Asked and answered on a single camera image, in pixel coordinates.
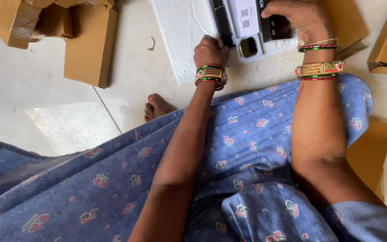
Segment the paper card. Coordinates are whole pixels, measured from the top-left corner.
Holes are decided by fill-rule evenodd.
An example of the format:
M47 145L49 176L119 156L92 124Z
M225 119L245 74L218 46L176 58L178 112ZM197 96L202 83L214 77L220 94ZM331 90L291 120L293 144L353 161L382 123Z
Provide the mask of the paper card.
M236 0L241 37L259 33L258 10L255 0Z

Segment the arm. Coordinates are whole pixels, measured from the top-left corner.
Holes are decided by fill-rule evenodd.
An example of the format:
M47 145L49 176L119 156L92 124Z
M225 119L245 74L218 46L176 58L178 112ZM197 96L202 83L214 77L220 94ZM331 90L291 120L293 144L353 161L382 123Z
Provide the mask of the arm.
M218 50L217 41L205 36L195 48L194 60L197 68L206 64L225 66L228 56L228 49ZM182 240L215 89L212 82L198 84L159 163L129 242Z
M314 1L271 2L265 12L265 16L286 16L298 26L300 39L306 44L334 38L324 12ZM304 65L334 60L335 50L310 50L304 55ZM365 201L384 207L384 203L350 167L346 148L337 82L300 81L292 118L291 166L310 202L319 211L341 201Z

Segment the blue printed fabric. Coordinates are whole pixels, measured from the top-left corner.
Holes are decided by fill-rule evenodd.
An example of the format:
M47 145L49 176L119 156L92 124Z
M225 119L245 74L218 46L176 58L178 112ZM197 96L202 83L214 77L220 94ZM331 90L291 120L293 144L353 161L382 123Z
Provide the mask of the blue printed fabric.
M290 162L298 86L213 99L184 241L387 241L386 208L347 201L320 214L296 188ZM352 144L368 127L371 91L351 74L340 76L338 91ZM0 242L127 241L182 115L62 157L0 142Z

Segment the embellished bangle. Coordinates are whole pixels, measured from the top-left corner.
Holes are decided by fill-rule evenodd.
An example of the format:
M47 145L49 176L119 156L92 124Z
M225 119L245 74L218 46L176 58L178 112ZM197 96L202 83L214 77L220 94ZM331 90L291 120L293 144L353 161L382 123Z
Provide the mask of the embellished bangle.
M200 78L222 79L224 85L227 83L228 80L226 71L217 67L204 67L203 69L200 69L195 75L195 80L198 80Z
M340 75L339 73L334 73L334 74L323 74L323 75L299 76L298 78L321 78L321 77L334 77L339 75Z
M300 78L299 80L338 80L339 78Z
M216 91L220 91L224 87L224 84L221 82L221 80L215 79L215 78L201 78L201 79L198 79L198 80L195 81L195 85L198 86L198 83L203 82L203 81L217 83L219 86L216 88Z
M332 61L324 63L313 63L308 65L300 65L295 69L297 76L310 76L322 74L334 74L344 70L344 61Z
M216 67L216 68L219 68L221 70L225 70L225 68L221 65L218 65L218 64L208 64L208 65L203 65L201 66L200 68L198 68L198 70L196 70L196 72L199 72L200 70L204 69L204 68L207 68L207 67Z
M340 48L340 45L337 45L337 44L304 45L304 46L298 47L298 52L303 53L306 50L329 50L329 49L338 50L339 48Z

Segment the woman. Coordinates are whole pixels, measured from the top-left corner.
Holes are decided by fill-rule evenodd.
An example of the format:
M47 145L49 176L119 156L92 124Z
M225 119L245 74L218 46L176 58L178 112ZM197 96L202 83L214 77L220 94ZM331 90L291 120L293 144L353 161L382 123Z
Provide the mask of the woman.
M305 43L335 43L314 1L271 2L272 14ZM228 49L205 36L194 60L225 66ZM304 64L334 60L309 50ZM220 85L198 82L184 112L150 95L150 122L86 152L0 143L18 156L0 168L0 194L36 174L0 196L0 241L387 241L386 206L345 158L367 128L365 83L342 74L212 99Z

